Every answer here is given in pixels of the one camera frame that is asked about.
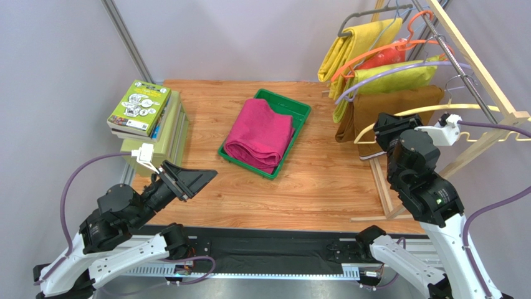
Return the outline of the cream yellow hanger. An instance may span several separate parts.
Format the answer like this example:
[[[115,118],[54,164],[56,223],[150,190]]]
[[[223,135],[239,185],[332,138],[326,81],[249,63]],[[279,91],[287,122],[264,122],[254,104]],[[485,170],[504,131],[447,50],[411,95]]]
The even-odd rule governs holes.
[[[488,108],[492,112],[500,112],[500,108],[499,107],[488,105]],[[394,115],[405,116],[405,115],[418,114],[418,113],[424,113],[424,112],[435,112],[435,111],[445,111],[445,112],[447,112],[448,110],[458,110],[458,109],[461,109],[461,110],[479,110],[480,107],[479,107],[478,104],[451,103],[451,98],[450,98],[448,103],[444,104],[444,105],[432,105],[432,106],[419,107],[419,108],[415,108],[415,109],[404,110],[404,111],[401,111],[399,113],[395,113]],[[518,141],[518,142],[530,142],[530,133],[526,133],[526,132],[522,131],[521,129],[517,130],[516,128],[513,128],[513,129],[501,128],[500,124],[498,124],[496,126],[492,125],[492,124],[491,125],[487,125],[485,123],[483,123],[483,124],[480,123],[479,125],[478,124],[472,125],[471,123],[465,124],[463,120],[461,120],[459,122],[459,124],[461,124],[461,123],[463,125],[466,125],[466,126],[492,128],[492,129],[497,129],[497,130],[505,130],[505,131],[508,132],[508,133],[502,133],[501,139],[498,139],[496,142],[505,142],[505,141],[509,140],[512,135],[514,135],[514,140],[515,141]],[[373,125],[374,124],[368,125],[366,128],[362,129],[361,132],[358,134],[358,136],[354,139],[353,143],[357,144],[357,145],[376,144],[375,137],[371,141],[360,141],[365,134],[367,134],[370,130],[373,129]],[[471,134],[468,131],[461,131],[461,134],[460,134],[458,140],[460,140],[461,137],[463,137],[463,136],[464,136],[464,140],[466,140],[466,142],[468,142],[468,143],[475,143],[475,142],[479,141],[479,140],[471,139]]]

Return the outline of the pink trousers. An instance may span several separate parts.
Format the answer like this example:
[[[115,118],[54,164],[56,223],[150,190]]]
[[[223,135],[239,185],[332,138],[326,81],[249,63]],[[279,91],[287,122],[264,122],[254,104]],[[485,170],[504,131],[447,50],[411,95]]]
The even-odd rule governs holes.
[[[294,134],[293,116],[276,113],[264,99],[244,102],[225,142],[228,156],[272,174]]]

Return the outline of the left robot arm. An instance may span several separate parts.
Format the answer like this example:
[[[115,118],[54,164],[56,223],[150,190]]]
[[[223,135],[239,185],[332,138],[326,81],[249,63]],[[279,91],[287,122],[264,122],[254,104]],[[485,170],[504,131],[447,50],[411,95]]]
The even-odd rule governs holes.
[[[195,260],[181,224],[172,223],[142,243],[119,250],[169,203],[193,198],[216,176],[213,169],[185,169],[167,160],[141,193],[116,184],[80,224],[68,247],[52,262],[33,268],[36,298],[92,298],[96,290],[144,263]]]

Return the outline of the brown trousers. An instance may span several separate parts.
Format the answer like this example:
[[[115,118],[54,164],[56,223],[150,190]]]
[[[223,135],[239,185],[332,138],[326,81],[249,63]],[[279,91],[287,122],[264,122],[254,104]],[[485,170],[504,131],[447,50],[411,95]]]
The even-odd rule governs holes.
[[[444,90],[435,85],[392,93],[357,95],[347,109],[335,134],[338,143],[354,141],[369,125],[375,124],[380,113],[396,114],[406,110],[438,105]]]

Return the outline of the lilac hanger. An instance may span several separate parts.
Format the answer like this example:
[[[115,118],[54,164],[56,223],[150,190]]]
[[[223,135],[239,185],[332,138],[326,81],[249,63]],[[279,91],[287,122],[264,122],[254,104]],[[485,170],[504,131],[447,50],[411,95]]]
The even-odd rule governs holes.
[[[345,90],[339,96],[339,98],[336,100],[335,104],[339,105],[341,103],[341,101],[343,101],[345,99],[345,97],[349,93],[352,93],[352,92],[358,90],[360,87],[362,87],[362,86],[364,86],[364,85],[366,85],[366,84],[368,84],[368,83],[370,83],[370,82],[372,82],[374,80],[378,80],[379,78],[382,78],[382,77],[385,77],[387,75],[391,75],[391,74],[394,74],[394,73],[397,73],[397,72],[402,72],[402,71],[405,71],[405,70],[409,70],[409,69],[415,69],[415,68],[419,68],[419,67],[431,67],[431,66],[453,66],[453,64],[450,61],[448,61],[448,60],[447,61],[434,61],[434,62],[419,62],[419,63],[416,63],[416,64],[404,65],[404,66],[396,67],[396,68],[381,72],[380,74],[376,74],[374,76],[368,77],[367,79],[362,80],[362,81],[354,84],[354,86],[352,86],[351,88]]]

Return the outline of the lime green trousers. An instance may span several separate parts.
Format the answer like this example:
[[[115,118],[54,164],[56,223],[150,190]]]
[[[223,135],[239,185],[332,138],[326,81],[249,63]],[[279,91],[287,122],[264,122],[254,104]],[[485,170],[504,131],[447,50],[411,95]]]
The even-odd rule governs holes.
[[[354,86],[354,84],[362,80],[365,80],[368,77],[374,76],[376,74],[380,74],[381,72],[384,72],[384,71],[387,71],[387,70],[390,70],[396,67],[409,65],[409,64],[416,64],[419,62],[424,62],[424,61],[414,60],[414,61],[402,62],[398,64],[384,65],[384,66],[375,67],[372,69],[355,70],[354,77],[347,79],[347,82],[343,90],[341,91],[341,94],[345,90]],[[432,78],[437,72],[437,69],[438,69],[437,66],[419,67],[415,69],[405,70],[402,72],[397,72],[397,73],[379,78],[378,80],[374,80],[360,87],[358,90],[352,93],[349,93],[345,97],[345,99],[341,101],[339,105],[336,106],[332,114],[332,119],[334,123],[341,122],[346,112],[346,109],[347,109],[347,102],[350,99],[352,99],[352,96],[354,95],[373,95],[373,94],[379,94],[379,93],[391,93],[391,92],[396,92],[400,90],[407,90],[407,89],[427,86],[430,84]]]

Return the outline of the orange hanger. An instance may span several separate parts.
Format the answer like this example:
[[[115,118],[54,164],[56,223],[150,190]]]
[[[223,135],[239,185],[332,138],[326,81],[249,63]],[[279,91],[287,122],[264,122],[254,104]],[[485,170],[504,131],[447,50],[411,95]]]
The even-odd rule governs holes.
[[[334,73],[334,75],[331,77],[331,81],[334,82],[339,77],[349,78],[349,76],[345,73],[345,71],[346,70],[353,71],[353,69],[354,69],[352,67],[353,64],[360,62],[361,60],[365,59],[368,56],[373,56],[374,54],[377,54],[377,53],[381,52],[382,50],[389,49],[389,48],[397,48],[399,51],[407,51],[407,50],[411,50],[411,49],[415,48],[419,44],[426,44],[426,43],[435,44],[436,43],[435,41],[428,40],[428,39],[412,40],[414,30],[412,30],[411,25],[412,25],[413,21],[416,18],[418,18],[420,16],[424,16],[424,15],[428,15],[429,16],[428,17],[429,21],[432,21],[434,19],[434,13],[432,11],[430,11],[430,10],[423,10],[423,11],[418,12],[416,15],[414,15],[413,20],[408,23],[407,29],[408,29],[408,32],[409,32],[409,36],[408,36],[408,38],[406,40],[403,40],[401,42],[396,42],[396,43],[390,43],[390,44],[382,45],[381,47],[370,49],[369,51],[366,51],[365,53],[362,53],[359,56],[357,56],[355,58],[352,58],[351,60],[345,62]]]

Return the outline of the red orange trousers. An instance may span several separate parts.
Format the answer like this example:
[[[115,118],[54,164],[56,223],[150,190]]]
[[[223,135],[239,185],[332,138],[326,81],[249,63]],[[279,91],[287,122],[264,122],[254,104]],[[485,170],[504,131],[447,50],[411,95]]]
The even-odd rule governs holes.
[[[355,70],[372,69],[384,65],[398,64],[406,61],[405,51],[399,50],[397,47],[390,47],[383,49],[375,54],[370,59],[367,59],[360,65],[357,65]]]

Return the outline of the yellow trousers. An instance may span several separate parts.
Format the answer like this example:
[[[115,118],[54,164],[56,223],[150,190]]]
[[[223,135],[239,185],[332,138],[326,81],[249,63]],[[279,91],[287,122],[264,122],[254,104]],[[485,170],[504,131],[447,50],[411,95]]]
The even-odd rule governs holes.
[[[330,83],[328,97],[336,100],[341,94],[338,90],[341,82],[332,81],[333,75],[340,67],[369,50],[393,42],[402,24],[403,19],[397,17],[344,29],[343,32],[349,36],[335,39],[317,72],[319,82]]]

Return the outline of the grey hanger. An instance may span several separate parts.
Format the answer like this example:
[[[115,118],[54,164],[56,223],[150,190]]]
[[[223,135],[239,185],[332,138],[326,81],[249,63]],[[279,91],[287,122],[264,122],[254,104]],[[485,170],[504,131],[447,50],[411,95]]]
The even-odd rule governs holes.
[[[378,14],[378,13],[388,12],[388,11],[399,12],[400,10],[407,10],[407,9],[412,9],[412,8],[413,8],[412,4],[402,4],[402,5],[398,5],[397,4],[395,6],[389,6],[388,4],[386,4],[386,5],[384,5],[381,8],[367,10],[367,11],[362,11],[362,12],[354,12],[354,13],[348,15],[343,20],[343,22],[341,23],[340,28],[338,30],[337,37],[350,37],[352,35],[351,33],[344,32],[345,26],[346,26],[346,24],[348,23],[348,21],[350,19],[357,18],[357,17],[362,17],[362,16],[367,16],[367,15],[375,15],[375,14]]]

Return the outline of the black base mat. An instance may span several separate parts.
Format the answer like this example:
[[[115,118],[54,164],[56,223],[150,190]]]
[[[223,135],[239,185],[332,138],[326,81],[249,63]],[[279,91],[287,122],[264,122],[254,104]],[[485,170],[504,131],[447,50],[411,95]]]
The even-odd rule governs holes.
[[[215,260],[215,274],[332,275],[344,263],[378,263],[356,232],[183,227],[196,256]]]

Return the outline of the wooden clothes rack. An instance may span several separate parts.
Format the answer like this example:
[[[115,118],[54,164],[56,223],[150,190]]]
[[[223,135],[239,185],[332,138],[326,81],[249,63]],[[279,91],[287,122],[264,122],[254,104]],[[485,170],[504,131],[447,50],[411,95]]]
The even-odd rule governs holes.
[[[428,10],[423,9],[422,5],[418,1],[411,1],[413,9],[417,12]],[[458,50],[465,58],[466,62],[469,64],[469,69],[471,69],[477,76],[478,80],[490,95],[491,99],[494,101],[495,107],[500,108],[500,113],[504,116],[502,120],[505,125],[512,125],[515,128],[519,128],[526,121],[530,121],[530,114],[527,111],[518,112],[510,100],[505,96],[504,92],[500,89],[498,84],[493,79],[492,75],[485,68],[481,60],[478,58],[476,53],[473,51],[472,47],[466,41],[464,36],[460,33],[459,29],[453,23],[451,18],[448,16],[447,12],[444,10],[444,7],[437,7],[435,9],[436,20],[438,23],[442,24],[443,28],[447,32],[447,35],[450,36],[451,40],[455,43]],[[440,173],[444,178],[450,178],[453,174],[456,174],[464,166],[468,165],[471,161],[476,159],[487,149],[492,147],[498,139],[501,139],[502,133],[508,133],[505,130],[493,129],[484,133],[478,142],[471,143],[471,146],[468,147],[463,153],[461,153],[453,162],[448,164]],[[390,221],[394,219],[410,219],[411,215],[405,214],[405,207],[400,204],[398,206],[393,206],[391,201],[390,192],[385,189],[385,178],[383,171],[380,166],[380,162],[376,158],[369,160],[371,167],[371,172],[373,174],[374,182],[376,184],[376,189],[378,191],[378,196],[380,198],[383,215],[381,216],[368,216],[368,217],[352,217],[351,222],[376,222],[376,221]]]

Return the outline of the metal hanging rail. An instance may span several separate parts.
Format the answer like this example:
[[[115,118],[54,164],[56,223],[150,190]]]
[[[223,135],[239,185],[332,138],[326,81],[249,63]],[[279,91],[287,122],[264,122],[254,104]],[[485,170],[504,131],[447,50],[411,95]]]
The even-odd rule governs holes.
[[[445,38],[437,31],[436,26],[432,22],[432,19],[436,19],[435,9],[439,6],[441,7],[440,3],[438,1],[426,1],[426,3],[429,6],[428,10],[431,11],[433,14],[433,17],[430,17],[429,12],[421,14],[421,17],[423,18],[423,21],[426,25],[425,31],[431,33],[431,36],[428,38],[428,40],[434,39],[437,42],[437,44],[443,51],[443,54],[447,57],[451,66],[457,72],[457,78],[461,79],[464,86],[468,89],[469,93],[472,95],[476,103],[479,105],[480,109],[483,111],[484,115],[492,124],[498,124],[495,116],[492,114],[487,104],[479,95],[475,83],[472,81],[471,77],[463,71],[460,63],[457,61],[455,56],[452,54],[449,46],[447,45]]]

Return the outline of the aluminium corner post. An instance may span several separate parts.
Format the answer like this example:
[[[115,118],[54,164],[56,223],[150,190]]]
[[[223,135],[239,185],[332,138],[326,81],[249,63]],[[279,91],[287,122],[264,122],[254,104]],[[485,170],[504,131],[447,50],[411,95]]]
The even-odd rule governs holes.
[[[138,50],[138,47],[136,46],[135,41],[133,40],[133,37],[130,34],[127,25],[125,24],[125,21],[123,20],[123,17],[120,14],[120,11],[115,1],[101,0],[100,2],[103,4],[108,16],[110,17],[110,20],[115,26],[118,35],[124,43],[124,46],[128,51],[133,63],[135,64],[135,67],[139,72],[141,78],[146,82],[155,83],[155,80],[153,79],[150,71],[148,70],[147,64],[141,56],[140,51]]]

